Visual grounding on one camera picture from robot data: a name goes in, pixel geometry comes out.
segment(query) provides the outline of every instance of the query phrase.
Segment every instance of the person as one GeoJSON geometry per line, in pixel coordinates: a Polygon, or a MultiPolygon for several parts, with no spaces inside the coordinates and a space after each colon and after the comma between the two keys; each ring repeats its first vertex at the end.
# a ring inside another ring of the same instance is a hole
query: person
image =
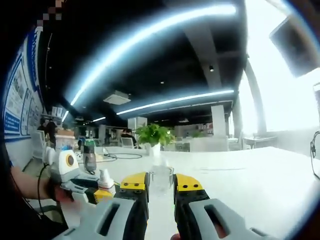
{"type": "MultiPolygon", "coordinates": [[[[3,207],[9,207],[10,214],[6,214],[6,221],[15,223],[21,231],[21,235],[39,239],[49,240],[68,227],[51,221],[49,218],[37,213],[30,207],[26,199],[38,199],[38,178],[32,177],[20,170],[18,166],[14,166],[9,159],[5,144],[1,141],[1,161],[0,161],[0,181],[3,184],[3,192],[5,200],[2,201],[3,207]]],[[[54,199],[58,202],[71,202],[65,191],[58,184],[53,183],[50,178],[41,178],[39,182],[39,198],[54,199]]],[[[19,231],[12,233],[18,236],[19,231]]]]}
{"type": "Polygon", "coordinates": [[[131,130],[131,129],[129,129],[129,128],[124,129],[124,130],[122,131],[121,137],[122,137],[122,138],[132,138],[133,145],[134,145],[134,146],[137,146],[137,140],[136,140],[136,138],[132,135],[132,130],[131,130]]]}
{"type": "Polygon", "coordinates": [[[81,146],[82,146],[82,140],[79,139],[79,140],[78,140],[78,150],[81,150],[81,146]]]}
{"type": "Polygon", "coordinates": [[[46,127],[46,120],[41,118],[40,119],[40,126],[37,129],[38,131],[44,131],[44,136],[47,135],[47,127],[46,127]]]}
{"type": "Polygon", "coordinates": [[[47,134],[49,135],[49,139],[50,139],[50,142],[52,143],[53,149],[56,149],[56,131],[57,131],[56,129],[57,129],[57,125],[51,118],[48,124],[46,125],[46,131],[47,131],[47,134]]]}

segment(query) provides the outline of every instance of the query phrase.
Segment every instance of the black cable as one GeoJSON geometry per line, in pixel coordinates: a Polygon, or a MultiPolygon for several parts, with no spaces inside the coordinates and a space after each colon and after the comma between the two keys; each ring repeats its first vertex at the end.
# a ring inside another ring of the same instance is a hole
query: black cable
{"type": "Polygon", "coordinates": [[[42,205],[41,205],[41,201],[40,201],[40,180],[41,180],[41,175],[42,173],[44,172],[44,170],[46,169],[46,167],[48,167],[49,164],[45,163],[43,165],[43,168],[41,169],[40,171],[40,174],[39,174],[39,177],[38,177],[38,183],[37,183],[37,194],[38,194],[38,202],[39,202],[39,207],[40,207],[40,210],[41,210],[41,213],[42,215],[44,216],[45,215],[45,211],[43,210],[42,208],[42,205]]]}
{"type": "Polygon", "coordinates": [[[315,173],[315,170],[314,170],[314,158],[317,155],[315,142],[319,134],[320,134],[320,131],[316,131],[313,135],[312,141],[310,142],[310,158],[311,158],[311,167],[312,167],[313,174],[320,180],[320,177],[315,173]]]}
{"type": "Polygon", "coordinates": [[[117,159],[141,159],[141,154],[136,153],[109,153],[111,156],[115,156],[117,159]],[[137,156],[137,157],[118,157],[117,155],[131,155],[131,156],[137,156]]]}

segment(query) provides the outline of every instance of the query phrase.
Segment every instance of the white flower pot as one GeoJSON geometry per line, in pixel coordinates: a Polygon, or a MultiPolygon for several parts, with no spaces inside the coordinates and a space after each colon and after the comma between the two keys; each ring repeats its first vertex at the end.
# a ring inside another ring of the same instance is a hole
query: white flower pot
{"type": "Polygon", "coordinates": [[[157,145],[151,147],[151,145],[147,143],[145,146],[146,154],[154,158],[160,158],[160,146],[160,143],[158,143],[157,145]]]}

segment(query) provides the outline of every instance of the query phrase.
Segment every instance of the blue banner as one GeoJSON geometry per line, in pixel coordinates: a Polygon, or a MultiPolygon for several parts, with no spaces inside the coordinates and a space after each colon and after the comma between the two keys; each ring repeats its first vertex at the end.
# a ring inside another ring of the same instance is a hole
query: blue banner
{"type": "Polygon", "coordinates": [[[37,61],[36,61],[36,46],[37,46],[37,32],[31,31],[27,37],[27,46],[26,46],[26,56],[27,56],[27,67],[30,74],[31,85],[33,91],[37,91],[36,82],[37,82],[37,61]]]}
{"type": "Polygon", "coordinates": [[[10,113],[4,115],[4,130],[11,132],[20,132],[20,120],[10,113]]]}

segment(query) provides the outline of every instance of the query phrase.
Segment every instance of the air conditioner unit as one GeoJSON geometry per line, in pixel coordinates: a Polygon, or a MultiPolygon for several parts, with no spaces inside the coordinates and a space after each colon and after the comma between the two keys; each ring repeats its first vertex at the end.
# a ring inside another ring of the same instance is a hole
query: air conditioner unit
{"type": "Polygon", "coordinates": [[[122,105],[130,102],[129,95],[120,91],[115,91],[113,94],[108,96],[105,100],[106,103],[114,105],[122,105]]]}
{"type": "Polygon", "coordinates": [[[75,120],[77,120],[77,121],[83,121],[84,118],[83,118],[82,116],[77,116],[77,117],[75,118],[75,120]]]}

